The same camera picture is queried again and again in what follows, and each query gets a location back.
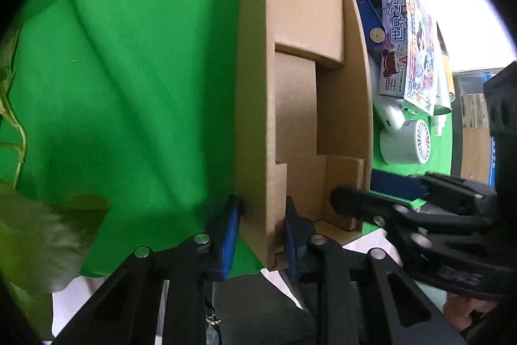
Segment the white device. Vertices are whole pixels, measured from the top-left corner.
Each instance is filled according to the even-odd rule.
[[[423,120],[408,120],[396,134],[383,129],[379,146],[388,164],[425,164],[431,155],[431,133]]]
[[[392,99],[379,94],[380,65],[377,65],[368,55],[370,65],[370,84],[372,87],[373,107],[381,118],[384,128],[391,134],[395,134],[404,125],[406,118],[402,112],[402,101]]]
[[[445,71],[444,57],[441,53],[440,41],[438,40],[438,33],[435,35],[434,41],[434,73],[436,82],[436,103],[434,105],[434,116],[446,115],[452,111],[451,99],[449,93],[449,85],[447,83],[447,73]]]

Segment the white fan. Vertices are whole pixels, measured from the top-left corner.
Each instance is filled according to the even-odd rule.
[[[427,162],[431,154],[431,135],[423,120],[418,120],[416,130],[417,154],[421,164]]]
[[[382,129],[379,146],[388,164],[425,164],[431,155],[431,133],[423,120],[408,120],[397,133]]]

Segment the metal screw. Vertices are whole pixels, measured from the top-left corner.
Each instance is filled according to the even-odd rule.
[[[430,239],[424,237],[420,233],[413,233],[411,235],[411,239],[424,249],[431,249],[433,247],[433,243],[430,241]]]
[[[210,236],[205,233],[199,233],[194,236],[194,241],[197,244],[206,244],[210,241]]]
[[[384,33],[382,28],[372,28],[372,31],[370,31],[370,38],[376,43],[382,43],[386,38],[386,33]]]
[[[373,259],[382,260],[386,257],[386,252],[383,249],[376,247],[375,249],[370,250],[370,255]]]
[[[311,237],[311,243],[316,244],[316,246],[322,246],[327,243],[327,238],[321,234],[314,234]]]
[[[406,208],[405,206],[399,205],[399,204],[393,205],[393,208],[395,209],[395,211],[400,212],[400,213],[409,213],[408,208]]]
[[[151,250],[149,249],[149,247],[145,247],[145,246],[138,247],[138,249],[136,249],[134,251],[134,255],[136,257],[140,257],[140,258],[148,257],[149,253],[151,253]]]
[[[373,217],[373,222],[376,223],[379,227],[384,227],[384,225],[386,225],[386,221],[384,221],[384,218],[380,215]]]

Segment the cartoon character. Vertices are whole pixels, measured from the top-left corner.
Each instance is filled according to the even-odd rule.
[[[415,87],[418,90],[422,87],[423,84],[423,73],[420,67],[417,68],[417,72],[415,73]]]
[[[399,73],[399,58],[394,51],[383,50],[383,67],[384,78]]]
[[[422,23],[418,23],[417,46],[420,51],[424,51],[426,49],[426,38],[423,34]]]
[[[431,69],[431,62],[429,60],[429,55],[426,54],[426,57],[423,60],[423,70],[424,72],[428,72]]]

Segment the plant leaf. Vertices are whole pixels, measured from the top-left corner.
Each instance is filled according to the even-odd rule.
[[[12,24],[0,39],[0,69],[11,69],[12,59],[14,58],[20,27]]]
[[[5,78],[2,79],[2,71],[5,73]],[[11,70],[0,70],[0,81],[2,81],[2,85],[4,86],[4,92],[7,93],[11,88],[12,80],[15,78],[15,72]]]
[[[69,206],[25,199],[0,184],[0,269],[31,296],[63,290],[81,269],[109,206],[77,195]]]
[[[54,339],[52,335],[52,319],[54,309],[52,307],[52,294],[30,295],[12,282],[8,283],[9,292],[15,300],[18,308],[29,320],[30,325],[44,341]]]

